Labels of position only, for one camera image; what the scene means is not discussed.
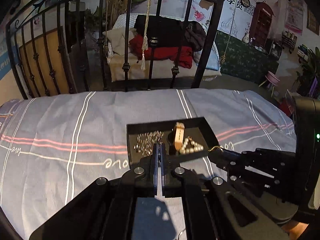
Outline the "black jewelry tray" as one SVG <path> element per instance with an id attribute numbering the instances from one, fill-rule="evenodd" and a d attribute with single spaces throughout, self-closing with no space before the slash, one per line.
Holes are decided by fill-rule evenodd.
<path id="1" fill-rule="evenodd" d="M 184 136 L 191 137 L 192 139 L 194 139 L 197 143 L 201 144 L 204 147 L 204 150 L 184 155 L 181 155 L 179 152 L 175 150 L 174 127 L 178 122 L 184 124 Z M 140 159 L 143 158 L 143 152 L 141 150 L 139 151 L 135 149 L 135 146 L 138 145 L 137 137 L 140 134 L 151 133 L 156 131 L 164 133 L 161 142 L 165 146 L 166 154 L 174 159 L 178 159 L 181 162 L 205 157 L 208 154 L 208 150 L 210 150 L 214 146 L 219 145 L 219 142 L 213 130 L 211 129 L 210 125 L 204 117 L 147 122 L 141 124 L 128 124 L 126 126 L 126 136 L 129 167 L 133 168 L 138 166 Z"/>

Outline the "pink stool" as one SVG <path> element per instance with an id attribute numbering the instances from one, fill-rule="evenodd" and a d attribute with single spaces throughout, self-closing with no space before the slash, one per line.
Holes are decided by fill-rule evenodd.
<path id="1" fill-rule="evenodd" d="M 274 89 L 279 85 L 280 80 L 276 77 L 275 74 L 268 71 L 265 75 L 265 80 L 259 85 L 259 87 L 263 86 L 265 83 L 268 82 L 268 87 L 271 87 L 271 96 L 274 94 Z"/>

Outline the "light blue pillow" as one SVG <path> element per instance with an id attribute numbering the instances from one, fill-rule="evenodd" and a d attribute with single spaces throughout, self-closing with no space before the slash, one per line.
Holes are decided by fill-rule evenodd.
<path id="1" fill-rule="evenodd" d="M 200 57 L 201 57 L 202 51 L 197 51 L 193 53 L 193 59 L 195 64 L 198 66 Z M 218 49 L 213 43 L 212 49 L 210 51 L 209 59 L 206 65 L 206 69 L 219 71 L 220 70 L 220 58 L 219 58 L 219 52 Z"/>

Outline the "blue striped bed sheet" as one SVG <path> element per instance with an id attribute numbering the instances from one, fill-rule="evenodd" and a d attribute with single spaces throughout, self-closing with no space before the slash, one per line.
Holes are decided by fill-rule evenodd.
<path id="1" fill-rule="evenodd" d="M 99 177 L 129 169 L 128 124 L 204 117 L 221 147 L 293 152 L 293 122 L 252 91 L 89 92 L 1 104 L 1 208 L 31 233 Z"/>

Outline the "green patterned cloth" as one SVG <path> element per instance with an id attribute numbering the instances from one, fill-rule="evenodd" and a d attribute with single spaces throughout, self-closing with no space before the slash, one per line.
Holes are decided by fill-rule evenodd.
<path id="1" fill-rule="evenodd" d="M 253 83 L 260 83 L 267 72 L 276 73 L 279 63 L 253 46 L 221 31 L 216 33 L 215 44 L 219 56 L 225 55 L 220 72 Z"/>

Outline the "red blanket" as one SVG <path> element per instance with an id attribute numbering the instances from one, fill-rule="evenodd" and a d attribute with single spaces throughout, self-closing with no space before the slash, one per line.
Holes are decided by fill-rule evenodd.
<path id="1" fill-rule="evenodd" d="M 135 54 L 139 60 L 142 59 L 142 44 L 143 37 L 137 35 L 129 41 L 131 53 Z M 176 61 L 178 54 L 178 47 L 159 47 L 154 49 L 154 60 L 168 60 Z M 193 65 L 193 51 L 190 47 L 182 46 L 178 65 L 183 68 L 190 69 Z"/>

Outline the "white ceramic vase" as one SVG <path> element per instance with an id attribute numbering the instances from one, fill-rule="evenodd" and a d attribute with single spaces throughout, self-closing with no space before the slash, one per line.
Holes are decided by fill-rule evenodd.
<path id="1" fill-rule="evenodd" d="M 242 42 L 249 44 L 249 33 L 245 33 L 244 37 L 242 38 Z"/>

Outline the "dark maroon garment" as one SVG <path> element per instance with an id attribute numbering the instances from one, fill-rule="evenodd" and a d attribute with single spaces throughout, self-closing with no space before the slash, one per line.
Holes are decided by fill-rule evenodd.
<path id="1" fill-rule="evenodd" d="M 193 52 L 201 51 L 203 49 L 205 39 L 206 32 L 199 22 L 189 21 L 182 45 L 190 47 Z"/>

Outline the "black folded garment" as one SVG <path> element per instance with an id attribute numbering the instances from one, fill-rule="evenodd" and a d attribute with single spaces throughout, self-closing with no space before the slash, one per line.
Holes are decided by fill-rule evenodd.
<path id="1" fill-rule="evenodd" d="M 183 24 L 184 22 L 173 18 L 150 15 L 146 31 L 148 46 L 153 46 L 152 43 L 156 41 L 157 47 L 189 47 L 186 33 L 182 35 Z"/>

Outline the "beige pillow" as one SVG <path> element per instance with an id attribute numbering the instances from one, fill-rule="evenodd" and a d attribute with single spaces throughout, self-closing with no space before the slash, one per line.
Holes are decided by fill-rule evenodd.
<path id="1" fill-rule="evenodd" d="M 116 28 L 109 31 L 103 31 L 106 37 L 107 48 L 109 51 L 124 56 L 125 55 L 125 28 Z"/>

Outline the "red cabinet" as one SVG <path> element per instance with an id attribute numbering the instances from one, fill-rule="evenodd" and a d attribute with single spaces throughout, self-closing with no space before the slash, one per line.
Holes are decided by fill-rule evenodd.
<path id="1" fill-rule="evenodd" d="M 249 38 L 253 46 L 264 48 L 272 24 L 274 13 L 265 2 L 258 2 L 252 17 Z"/>

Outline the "black iron bed frame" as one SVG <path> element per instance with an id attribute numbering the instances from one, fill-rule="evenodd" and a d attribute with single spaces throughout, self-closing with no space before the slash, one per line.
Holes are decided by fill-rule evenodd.
<path id="1" fill-rule="evenodd" d="M 5 25 L 23 98 L 93 89 L 198 88 L 218 68 L 224 0 L 31 0 Z"/>

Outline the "blue wall poster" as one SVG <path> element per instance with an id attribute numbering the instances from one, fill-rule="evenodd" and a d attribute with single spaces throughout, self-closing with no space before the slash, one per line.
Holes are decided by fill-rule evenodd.
<path id="1" fill-rule="evenodd" d="M 1 30 L 0 42 L 0 80 L 11 70 L 8 47 L 5 39 L 5 30 Z"/>

